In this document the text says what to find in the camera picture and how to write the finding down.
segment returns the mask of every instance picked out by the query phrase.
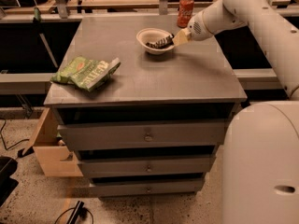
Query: countertop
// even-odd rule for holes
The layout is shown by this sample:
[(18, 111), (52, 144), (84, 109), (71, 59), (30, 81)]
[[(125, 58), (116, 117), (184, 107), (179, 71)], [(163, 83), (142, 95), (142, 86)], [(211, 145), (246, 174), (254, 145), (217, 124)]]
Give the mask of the countertop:
[(149, 27), (175, 34), (176, 20), (170, 15), (85, 17), (61, 68), (80, 55), (107, 62), (118, 57), (121, 66), (97, 91), (52, 84), (45, 106), (244, 101), (247, 96), (214, 37), (160, 56), (148, 54), (136, 41), (138, 31)]

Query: speckled floor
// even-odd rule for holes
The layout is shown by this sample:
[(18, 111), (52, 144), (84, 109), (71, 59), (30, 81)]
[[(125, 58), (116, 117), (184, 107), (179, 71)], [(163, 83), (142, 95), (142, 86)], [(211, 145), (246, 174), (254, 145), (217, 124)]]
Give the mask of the speckled floor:
[[(7, 120), (3, 130), (7, 146), (29, 138), (36, 128), (42, 108), (35, 108), (26, 119), (21, 108), (2, 108), (0, 118)], [(1, 156), (17, 158), (18, 150), (26, 142), (5, 151), (0, 141)], [(19, 181), (0, 207), (0, 223), (32, 224), (55, 223), (57, 217), (77, 201), (93, 214), (96, 224), (221, 224), (221, 165), (223, 146), (217, 152), (212, 170), (206, 175), (202, 190), (194, 194), (140, 196), (100, 200), (87, 191), (84, 177), (45, 177), (35, 154), (17, 159), (18, 169), (12, 178)], [(58, 223), (66, 223), (70, 212)], [(92, 223), (88, 214), (77, 223)]]

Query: white bowl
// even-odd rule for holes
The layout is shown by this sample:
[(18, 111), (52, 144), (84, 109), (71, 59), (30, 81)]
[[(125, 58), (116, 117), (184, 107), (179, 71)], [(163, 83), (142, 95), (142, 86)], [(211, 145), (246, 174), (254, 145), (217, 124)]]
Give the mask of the white bowl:
[(150, 43), (155, 43), (163, 38), (166, 38), (167, 36), (171, 35), (170, 33), (168, 33), (167, 31), (161, 30), (161, 29), (157, 29), (157, 28), (146, 28), (141, 30), (136, 38), (137, 41), (141, 44), (141, 46), (145, 49), (145, 51), (147, 51), (150, 54), (153, 55), (161, 55), (166, 53), (167, 51), (171, 50), (174, 48), (174, 45), (171, 45), (165, 49), (153, 49), (148, 47), (146, 44), (148, 42)]

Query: green snack bag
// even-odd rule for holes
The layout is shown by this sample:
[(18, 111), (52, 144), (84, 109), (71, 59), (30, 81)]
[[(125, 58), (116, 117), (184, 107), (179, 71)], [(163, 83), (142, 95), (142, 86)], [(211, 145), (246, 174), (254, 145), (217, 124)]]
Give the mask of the green snack bag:
[(119, 58), (111, 63), (89, 60), (82, 69), (70, 77), (70, 80), (83, 90), (93, 91), (110, 79), (120, 65)]
[(77, 71), (82, 69), (89, 60), (78, 56), (73, 59), (64, 69), (58, 71), (52, 78), (51, 81), (61, 84), (67, 84), (70, 82), (70, 77)]

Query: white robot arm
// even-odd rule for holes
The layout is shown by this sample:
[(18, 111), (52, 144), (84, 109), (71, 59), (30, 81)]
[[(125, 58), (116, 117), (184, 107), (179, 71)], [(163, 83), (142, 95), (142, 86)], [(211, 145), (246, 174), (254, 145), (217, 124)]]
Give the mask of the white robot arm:
[(189, 22), (193, 40), (243, 22), (291, 101), (251, 105), (224, 140), (223, 224), (299, 223), (299, 31), (268, 0), (220, 0)]
[(247, 25), (286, 93), (299, 100), (299, 31), (269, 5), (270, 0), (219, 0), (188, 24), (193, 40)]

